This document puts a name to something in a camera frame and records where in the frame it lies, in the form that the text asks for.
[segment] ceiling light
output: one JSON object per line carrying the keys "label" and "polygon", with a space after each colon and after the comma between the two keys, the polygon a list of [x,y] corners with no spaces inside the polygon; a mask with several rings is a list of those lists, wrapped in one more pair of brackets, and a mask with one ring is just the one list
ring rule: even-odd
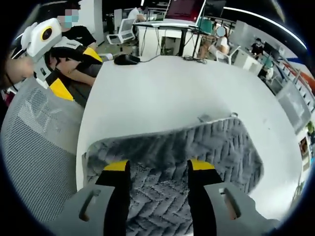
{"label": "ceiling light", "polygon": [[287,28],[283,27],[282,25],[280,25],[279,23],[270,20],[264,16],[258,15],[256,13],[250,12],[250,11],[245,11],[245,10],[241,10],[241,9],[237,9],[237,8],[233,8],[233,7],[227,7],[225,6],[224,9],[226,10],[232,10],[232,11],[239,11],[239,12],[243,12],[243,13],[247,13],[250,14],[252,16],[256,16],[259,17],[265,21],[270,22],[271,24],[274,24],[275,26],[278,26],[279,28],[281,28],[282,30],[284,30],[285,32],[287,32],[288,34],[290,34],[293,38],[295,38],[305,49],[307,49],[306,45],[303,43],[303,41],[301,39],[299,39],[294,33],[292,33],[291,31],[289,31]]}

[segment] computer mouse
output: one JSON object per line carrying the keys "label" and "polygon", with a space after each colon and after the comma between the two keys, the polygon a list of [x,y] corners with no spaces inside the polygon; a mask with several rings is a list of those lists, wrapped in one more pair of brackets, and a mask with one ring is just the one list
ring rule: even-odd
{"label": "computer mouse", "polygon": [[140,58],[129,54],[121,54],[114,59],[116,65],[137,65],[140,62]]}

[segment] gray fuzzy cloth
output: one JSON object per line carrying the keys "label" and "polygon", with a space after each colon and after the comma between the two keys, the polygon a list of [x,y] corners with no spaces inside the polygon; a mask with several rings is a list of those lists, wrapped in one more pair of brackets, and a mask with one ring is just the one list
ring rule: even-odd
{"label": "gray fuzzy cloth", "polygon": [[224,181],[249,193],[263,175],[262,161],[238,118],[169,132],[110,138],[90,146],[88,182],[104,166],[130,160],[128,236],[176,236],[193,232],[188,204],[187,160],[214,164]]}

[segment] gray mesh chair back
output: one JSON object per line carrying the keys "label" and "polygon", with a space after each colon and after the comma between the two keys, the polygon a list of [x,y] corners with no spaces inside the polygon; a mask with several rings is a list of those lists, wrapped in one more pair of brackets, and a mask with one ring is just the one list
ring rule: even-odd
{"label": "gray mesh chair back", "polygon": [[1,128],[1,151],[17,194],[39,222],[54,220],[76,193],[76,148],[83,109],[34,78],[16,94]]}

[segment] white robot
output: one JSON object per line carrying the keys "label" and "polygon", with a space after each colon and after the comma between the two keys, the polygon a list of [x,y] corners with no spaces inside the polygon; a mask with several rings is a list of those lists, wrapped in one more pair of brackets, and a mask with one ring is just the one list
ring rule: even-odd
{"label": "white robot", "polygon": [[75,40],[62,37],[62,29],[56,18],[27,27],[21,39],[22,49],[34,62],[36,80],[45,88],[50,87],[58,97],[73,100],[67,90],[69,78],[58,69],[52,70],[49,65],[50,56],[74,59],[91,64],[101,64],[102,59],[89,47],[84,47]]}

